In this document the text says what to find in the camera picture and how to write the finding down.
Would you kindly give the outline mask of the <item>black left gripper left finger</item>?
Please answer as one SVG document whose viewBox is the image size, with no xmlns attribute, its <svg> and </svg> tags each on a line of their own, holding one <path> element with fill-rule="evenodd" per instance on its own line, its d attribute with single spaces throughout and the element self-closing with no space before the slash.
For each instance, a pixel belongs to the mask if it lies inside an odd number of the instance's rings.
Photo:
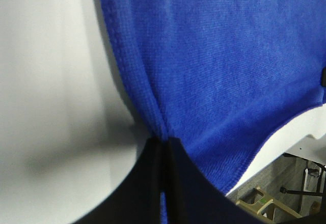
<svg viewBox="0 0 326 224">
<path fill-rule="evenodd" d="M 75 223 L 160 223 L 162 145 L 147 139 L 121 184 Z"/>
</svg>

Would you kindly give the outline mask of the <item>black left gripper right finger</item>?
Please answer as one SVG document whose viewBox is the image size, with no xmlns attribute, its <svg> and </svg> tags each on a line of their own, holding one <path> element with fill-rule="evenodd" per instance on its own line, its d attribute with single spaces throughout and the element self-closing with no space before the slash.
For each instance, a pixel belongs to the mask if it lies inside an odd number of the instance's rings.
<svg viewBox="0 0 326 224">
<path fill-rule="evenodd" d="M 165 143 L 165 200 L 168 223 L 257 223 L 204 177 L 173 137 Z"/>
</svg>

